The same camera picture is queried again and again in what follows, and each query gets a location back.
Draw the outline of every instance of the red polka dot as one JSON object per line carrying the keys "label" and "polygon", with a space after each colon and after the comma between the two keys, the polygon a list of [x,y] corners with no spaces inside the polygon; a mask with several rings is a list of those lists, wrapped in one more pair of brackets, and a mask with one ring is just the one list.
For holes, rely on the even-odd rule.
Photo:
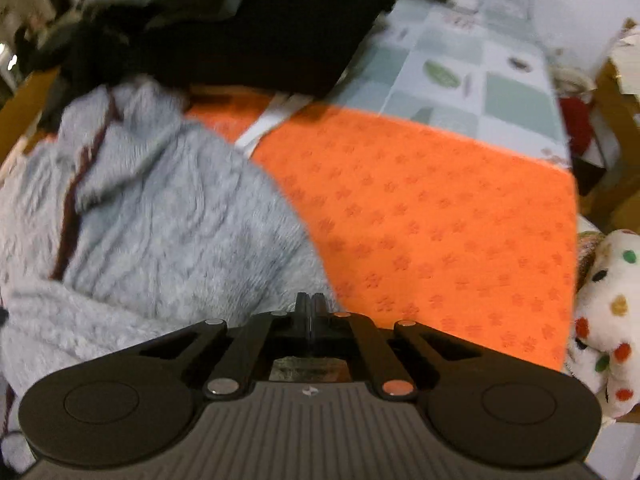
{"label": "red polka dot", "polygon": [[616,399],[619,400],[620,402],[625,402],[625,400],[629,400],[633,396],[634,396],[633,390],[627,390],[625,388],[624,390],[616,391]]}
{"label": "red polka dot", "polygon": [[613,355],[619,363],[625,362],[631,355],[631,345],[629,343],[622,343],[622,345],[616,348]]}
{"label": "red polka dot", "polygon": [[586,339],[589,336],[589,322],[581,317],[575,320],[575,333],[578,337]]}

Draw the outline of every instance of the gray fleece blanket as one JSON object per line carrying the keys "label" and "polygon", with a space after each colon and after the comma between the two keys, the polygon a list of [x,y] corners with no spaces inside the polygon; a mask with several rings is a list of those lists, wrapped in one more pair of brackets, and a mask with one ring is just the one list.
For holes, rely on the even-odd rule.
{"label": "gray fleece blanket", "polygon": [[[185,119],[180,98],[155,83],[113,94],[122,120],[78,188],[81,230],[61,283],[47,277],[63,197],[104,121],[107,90],[73,102],[58,141],[40,143],[0,189],[2,372],[18,398],[53,371],[207,317],[234,326],[291,306],[300,290],[333,298],[305,228],[265,173]],[[33,461],[19,436],[2,450],[18,470]]]}

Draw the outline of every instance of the stuffed toy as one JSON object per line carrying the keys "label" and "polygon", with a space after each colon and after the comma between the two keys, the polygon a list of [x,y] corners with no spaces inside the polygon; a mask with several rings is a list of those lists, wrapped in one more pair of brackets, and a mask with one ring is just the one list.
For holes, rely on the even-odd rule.
{"label": "stuffed toy", "polygon": [[605,418],[640,401],[640,236],[614,231],[578,291],[564,371],[597,394]]}

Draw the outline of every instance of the green polka dot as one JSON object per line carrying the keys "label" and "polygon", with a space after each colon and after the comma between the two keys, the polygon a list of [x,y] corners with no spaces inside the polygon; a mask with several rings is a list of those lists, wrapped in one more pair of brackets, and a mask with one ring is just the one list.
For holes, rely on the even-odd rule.
{"label": "green polka dot", "polygon": [[633,251],[625,251],[622,253],[622,257],[625,259],[627,263],[634,264],[638,260],[636,257],[636,253]]}
{"label": "green polka dot", "polygon": [[596,363],[596,371],[601,374],[607,368],[609,368],[609,354],[604,354]]}

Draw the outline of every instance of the red object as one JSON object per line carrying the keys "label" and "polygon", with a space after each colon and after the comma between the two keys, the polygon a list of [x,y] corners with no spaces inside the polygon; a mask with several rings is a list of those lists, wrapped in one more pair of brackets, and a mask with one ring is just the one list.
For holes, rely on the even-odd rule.
{"label": "red object", "polygon": [[575,320],[575,333],[581,339],[589,337],[589,322],[585,318]]}
{"label": "red object", "polygon": [[623,363],[624,361],[629,359],[629,356],[631,355],[631,345],[629,343],[622,343],[622,345],[616,348],[616,351],[613,352],[613,355],[615,356],[616,361],[618,361],[619,363]]}
{"label": "red object", "polygon": [[564,125],[569,134],[569,147],[574,155],[584,155],[591,139],[593,139],[593,127],[589,120],[589,107],[577,97],[563,97],[560,99],[560,108],[564,117]]}
{"label": "red object", "polygon": [[616,399],[620,402],[625,402],[634,396],[633,390],[618,390],[616,391]]}

